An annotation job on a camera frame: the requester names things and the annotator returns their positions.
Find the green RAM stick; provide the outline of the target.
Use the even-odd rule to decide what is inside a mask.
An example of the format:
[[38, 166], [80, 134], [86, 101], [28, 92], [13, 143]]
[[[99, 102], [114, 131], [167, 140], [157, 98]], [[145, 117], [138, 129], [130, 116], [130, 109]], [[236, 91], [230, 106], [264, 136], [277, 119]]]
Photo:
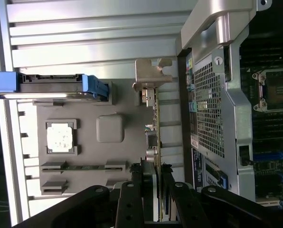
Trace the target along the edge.
[[122, 171], [122, 167], [105, 167], [102, 165], [60, 165], [42, 166], [43, 172], [64, 172], [64, 171]]

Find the silver CPU chip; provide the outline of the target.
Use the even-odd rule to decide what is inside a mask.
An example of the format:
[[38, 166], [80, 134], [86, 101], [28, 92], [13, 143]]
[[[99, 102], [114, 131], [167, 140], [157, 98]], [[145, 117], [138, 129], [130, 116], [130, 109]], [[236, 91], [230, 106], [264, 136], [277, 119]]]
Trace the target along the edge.
[[70, 152], [73, 148], [73, 129], [66, 123], [52, 123], [47, 128], [47, 148], [50, 152]]

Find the grey parts rack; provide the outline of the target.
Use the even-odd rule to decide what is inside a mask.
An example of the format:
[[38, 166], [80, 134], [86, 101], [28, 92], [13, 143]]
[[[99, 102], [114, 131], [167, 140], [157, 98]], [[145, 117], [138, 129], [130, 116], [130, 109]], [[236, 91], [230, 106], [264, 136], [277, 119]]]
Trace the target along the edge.
[[[129, 167], [146, 155], [145, 126], [152, 110], [138, 101], [131, 79], [109, 80], [112, 100], [65, 102], [60, 106], [38, 106], [38, 158], [43, 195], [78, 193], [92, 185], [113, 186], [130, 179]], [[50, 152], [47, 128], [68, 124], [73, 129], [70, 152]], [[42, 166], [102, 165], [122, 171], [43, 172]]]

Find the blue card retention clip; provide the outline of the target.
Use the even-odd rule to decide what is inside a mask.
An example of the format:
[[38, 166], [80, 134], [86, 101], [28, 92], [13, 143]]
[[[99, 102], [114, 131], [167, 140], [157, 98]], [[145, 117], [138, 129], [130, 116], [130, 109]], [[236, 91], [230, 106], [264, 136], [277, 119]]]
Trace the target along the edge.
[[219, 186], [227, 190], [228, 189], [228, 176], [222, 171], [218, 171], [218, 174], [219, 174], [219, 178], [218, 178]]

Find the open PC case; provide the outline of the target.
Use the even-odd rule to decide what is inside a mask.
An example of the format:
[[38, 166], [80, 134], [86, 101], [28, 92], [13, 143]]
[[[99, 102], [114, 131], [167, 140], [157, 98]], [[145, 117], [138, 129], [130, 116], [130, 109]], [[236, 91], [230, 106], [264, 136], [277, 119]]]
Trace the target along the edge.
[[240, 75], [248, 39], [283, 40], [283, 0], [197, 0], [176, 42], [188, 179], [196, 191], [220, 187], [222, 171], [228, 191], [257, 202], [252, 107]]

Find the CPU socket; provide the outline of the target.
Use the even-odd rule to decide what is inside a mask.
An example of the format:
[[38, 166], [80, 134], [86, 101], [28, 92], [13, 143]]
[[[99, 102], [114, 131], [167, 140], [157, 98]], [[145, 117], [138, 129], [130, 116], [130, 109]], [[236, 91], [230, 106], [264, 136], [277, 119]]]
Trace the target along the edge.
[[252, 74], [257, 86], [257, 104], [261, 113], [283, 112], [283, 68], [266, 69]]

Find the green motherboard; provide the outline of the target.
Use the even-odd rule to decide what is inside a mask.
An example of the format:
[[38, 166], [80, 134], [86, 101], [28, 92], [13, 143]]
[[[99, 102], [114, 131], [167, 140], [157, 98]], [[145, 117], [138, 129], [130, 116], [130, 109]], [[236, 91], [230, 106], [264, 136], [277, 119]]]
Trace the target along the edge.
[[252, 74], [283, 68], [283, 40], [251, 40], [240, 46], [241, 88], [252, 107], [255, 198], [264, 206], [283, 209], [283, 112], [261, 113], [257, 104], [256, 81]]

